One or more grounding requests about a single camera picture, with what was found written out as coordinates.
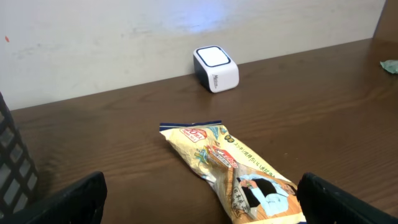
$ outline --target small white box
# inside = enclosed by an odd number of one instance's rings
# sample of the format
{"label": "small white box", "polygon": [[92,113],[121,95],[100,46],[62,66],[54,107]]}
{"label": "small white box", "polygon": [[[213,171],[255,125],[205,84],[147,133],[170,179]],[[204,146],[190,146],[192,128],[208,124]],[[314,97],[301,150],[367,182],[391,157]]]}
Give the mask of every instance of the small white box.
{"label": "small white box", "polygon": [[235,88],[239,83],[238,66],[219,46],[193,51],[193,65],[200,83],[213,93]]}

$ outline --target food package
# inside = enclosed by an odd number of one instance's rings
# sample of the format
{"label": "food package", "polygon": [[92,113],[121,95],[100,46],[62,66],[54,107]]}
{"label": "food package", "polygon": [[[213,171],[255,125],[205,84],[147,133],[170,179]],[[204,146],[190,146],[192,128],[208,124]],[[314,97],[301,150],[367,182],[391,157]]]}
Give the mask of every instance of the food package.
{"label": "food package", "polygon": [[305,222],[297,186],[212,121],[160,124],[160,133],[217,193],[234,224]]}

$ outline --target crumpled green object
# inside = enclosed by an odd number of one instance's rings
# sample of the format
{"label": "crumpled green object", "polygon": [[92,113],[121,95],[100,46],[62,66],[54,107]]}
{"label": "crumpled green object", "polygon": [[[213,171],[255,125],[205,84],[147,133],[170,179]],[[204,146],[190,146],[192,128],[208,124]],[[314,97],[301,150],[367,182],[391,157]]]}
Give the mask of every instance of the crumpled green object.
{"label": "crumpled green object", "polygon": [[392,74],[398,73],[398,60],[386,60],[385,62],[380,62],[380,64],[387,72]]}

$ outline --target cartoon person illustration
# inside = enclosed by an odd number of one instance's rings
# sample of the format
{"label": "cartoon person illustration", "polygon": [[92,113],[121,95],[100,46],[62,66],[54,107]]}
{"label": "cartoon person illustration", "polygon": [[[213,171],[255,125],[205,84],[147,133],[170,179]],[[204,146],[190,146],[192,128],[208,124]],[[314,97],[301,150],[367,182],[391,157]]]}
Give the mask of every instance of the cartoon person illustration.
{"label": "cartoon person illustration", "polygon": [[296,190],[289,184],[276,181],[258,174],[242,175],[238,178],[240,186],[250,207],[261,204],[267,216],[271,217],[289,209],[287,197],[296,195]]}

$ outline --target brand logo on package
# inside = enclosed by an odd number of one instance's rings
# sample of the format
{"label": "brand logo on package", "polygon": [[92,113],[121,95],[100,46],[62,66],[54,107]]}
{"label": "brand logo on package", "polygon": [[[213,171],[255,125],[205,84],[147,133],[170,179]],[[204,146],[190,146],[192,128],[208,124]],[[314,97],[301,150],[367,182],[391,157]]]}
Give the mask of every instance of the brand logo on package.
{"label": "brand logo on package", "polygon": [[207,138],[206,131],[202,129],[185,128],[185,129],[180,129],[180,131],[182,132],[182,134],[191,139],[191,141],[193,142],[197,142],[199,140],[204,140]]}
{"label": "brand logo on package", "polygon": [[213,75],[214,88],[218,87],[218,75]]}

